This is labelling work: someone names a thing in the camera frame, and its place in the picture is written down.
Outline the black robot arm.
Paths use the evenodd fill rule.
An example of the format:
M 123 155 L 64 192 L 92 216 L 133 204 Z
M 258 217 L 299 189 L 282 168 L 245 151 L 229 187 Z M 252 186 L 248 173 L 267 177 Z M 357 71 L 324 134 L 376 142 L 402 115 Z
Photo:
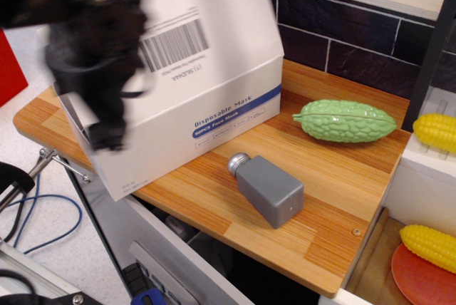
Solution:
M 141 0 L 1 0 L 5 29 L 47 24 L 44 56 L 60 94 L 76 93 L 96 117 L 93 150 L 121 150 L 124 87 L 142 68 Z

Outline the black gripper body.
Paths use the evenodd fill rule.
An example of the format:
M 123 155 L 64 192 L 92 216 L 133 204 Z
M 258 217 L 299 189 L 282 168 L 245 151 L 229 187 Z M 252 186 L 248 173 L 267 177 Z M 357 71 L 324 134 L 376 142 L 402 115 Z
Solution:
M 58 94 L 78 94 L 96 116 L 88 128 L 93 150 L 123 148 L 123 101 L 143 94 L 124 87 L 143 67 L 139 39 L 145 21 L 138 6 L 120 5 L 83 11 L 50 27 L 46 64 Z

